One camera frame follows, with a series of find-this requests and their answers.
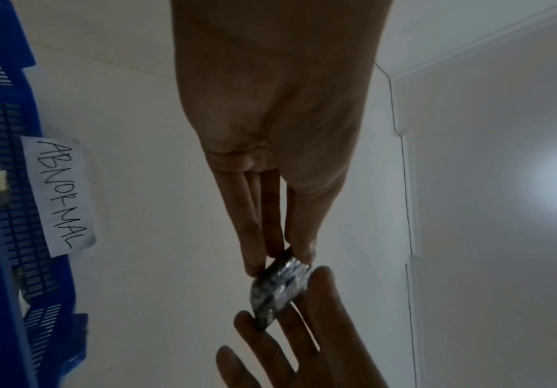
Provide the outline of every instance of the hand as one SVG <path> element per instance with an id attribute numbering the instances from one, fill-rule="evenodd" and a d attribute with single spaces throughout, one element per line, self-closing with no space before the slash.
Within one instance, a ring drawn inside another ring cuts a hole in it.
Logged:
<path id="1" fill-rule="evenodd" d="M 314 259 L 357 142 L 389 4 L 172 0 L 180 99 L 249 275 L 285 240 L 300 261 Z"/>
<path id="2" fill-rule="evenodd" d="M 299 364 L 297 372 L 277 342 L 267 332 L 255 329 L 254 318 L 248 312 L 235 317 L 235 328 L 274 388 L 387 387 L 342 306 L 329 268 L 320 267 L 312 273 L 307 294 L 295 304 L 301 316 L 289 306 L 278 316 L 278 322 Z M 216 364 L 229 388 L 260 387 L 229 347 L 219 349 Z"/>

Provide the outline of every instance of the blue plastic basket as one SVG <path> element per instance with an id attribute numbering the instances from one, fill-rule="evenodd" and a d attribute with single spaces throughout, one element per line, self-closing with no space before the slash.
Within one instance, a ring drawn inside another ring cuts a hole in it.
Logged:
<path id="1" fill-rule="evenodd" d="M 74 314 L 67 256 L 49 256 L 20 141 L 42 134 L 22 72 L 34 64 L 13 6 L 0 0 L 0 168 L 10 186 L 0 205 L 0 387 L 7 388 L 57 387 L 86 357 L 88 316 Z M 19 288 L 30 305 L 24 319 Z"/>

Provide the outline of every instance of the foil-wrapped object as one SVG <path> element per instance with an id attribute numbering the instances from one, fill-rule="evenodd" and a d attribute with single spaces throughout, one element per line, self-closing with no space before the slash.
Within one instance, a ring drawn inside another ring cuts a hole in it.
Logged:
<path id="1" fill-rule="evenodd" d="M 287 249 L 253 281 L 251 306 L 259 329 L 267 328 L 278 313 L 308 285 L 310 266 L 293 257 Z"/>

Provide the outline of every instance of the paper label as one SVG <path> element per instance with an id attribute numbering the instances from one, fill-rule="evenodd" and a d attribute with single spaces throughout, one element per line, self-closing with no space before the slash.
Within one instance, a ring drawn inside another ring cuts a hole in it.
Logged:
<path id="1" fill-rule="evenodd" d="M 77 141 L 21 136 L 51 257 L 95 244 L 86 152 Z"/>

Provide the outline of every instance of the white paper sign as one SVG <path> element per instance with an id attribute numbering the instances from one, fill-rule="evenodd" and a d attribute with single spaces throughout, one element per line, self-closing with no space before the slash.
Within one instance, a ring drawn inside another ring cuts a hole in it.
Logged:
<path id="1" fill-rule="evenodd" d="M 21 136 L 51 257 L 95 244 L 86 152 L 77 141 Z"/>

